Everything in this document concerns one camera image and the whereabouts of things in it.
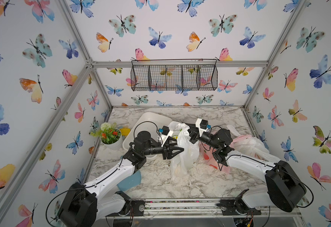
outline potted plant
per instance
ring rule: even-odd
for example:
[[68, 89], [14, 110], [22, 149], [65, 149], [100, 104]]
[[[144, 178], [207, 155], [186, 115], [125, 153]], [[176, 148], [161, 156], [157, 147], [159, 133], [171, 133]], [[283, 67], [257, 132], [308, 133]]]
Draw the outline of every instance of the potted plant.
[[91, 132], [94, 137], [100, 137], [101, 142], [111, 150], [118, 150], [122, 147], [122, 134], [120, 129], [116, 128], [116, 123], [102, 123], [100, 129], [95, 133]]

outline marble surface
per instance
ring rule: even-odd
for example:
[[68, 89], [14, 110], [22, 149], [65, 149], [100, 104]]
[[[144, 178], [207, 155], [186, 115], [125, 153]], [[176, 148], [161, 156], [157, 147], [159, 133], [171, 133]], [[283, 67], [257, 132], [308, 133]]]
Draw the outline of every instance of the marble surface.
[[[194, 124], [197, 118], [208, 120], [212, 126], [233, 125], [240, 134], [250, 134], [245, 118], [238, 107], [173, 107], [173, 108], [114, 108], [109, 122], [132, 128], [145, 112], [154, 112], [170, 117], [174, 121]], [[120, 161], [127, 151], [112, 151], [100, 146], [92, 166], [89, 180], [102, 175]], [[236, 197], [245, 188], [264, 186], [260, 179], [231, 168], [225, 174], [204, 164], [200, 155], [188, 174], [183, 178], [171, 180], [170, 160], [159, 155], [147, 161], [140, 169], [141, 184], [126, 191], [131, 198], [207, 198]]]

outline black wire basket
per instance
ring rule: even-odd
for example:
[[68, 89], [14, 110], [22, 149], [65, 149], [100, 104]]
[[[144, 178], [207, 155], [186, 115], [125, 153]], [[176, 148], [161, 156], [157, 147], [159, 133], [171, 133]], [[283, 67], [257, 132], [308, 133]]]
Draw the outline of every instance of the black wire basket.
[[217, 88], [217, 68], [212, 61], [181, 64], [175, 60], [147, 60], [140, 65], [132, 61], [131, 88], [133, 91], [209, 91]]

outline white flower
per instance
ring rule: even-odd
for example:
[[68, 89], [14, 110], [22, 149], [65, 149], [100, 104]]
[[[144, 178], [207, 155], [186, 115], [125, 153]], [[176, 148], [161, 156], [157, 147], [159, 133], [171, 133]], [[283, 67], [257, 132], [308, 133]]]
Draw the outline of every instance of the white flower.
[[108, 129], [110, 129], [110, 128], [111, 128], [111, 125], [110, 125], [110, 123], [108, 123], [108, 122], [102, 123], [101, 126], [100, 126], [100, 129], [101, 129], [102, 131], [104, 131], [105, 129], [108, 130]]

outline white flower pot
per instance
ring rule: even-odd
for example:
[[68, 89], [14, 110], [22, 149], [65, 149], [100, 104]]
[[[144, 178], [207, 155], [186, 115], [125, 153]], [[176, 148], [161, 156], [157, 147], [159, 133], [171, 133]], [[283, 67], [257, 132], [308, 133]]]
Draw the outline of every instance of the white flower pot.
[[102, 140], [101, 140], [101, 143], [104, 144], [105, 147], [109, 148], [110, 150], [117, 151], [117, 150], [120, 150], [122, 148], [122, 136], [120, 136], [119, 140], [116, 141], [115, 143], [105, 144], [105, 143], [102, 142]]

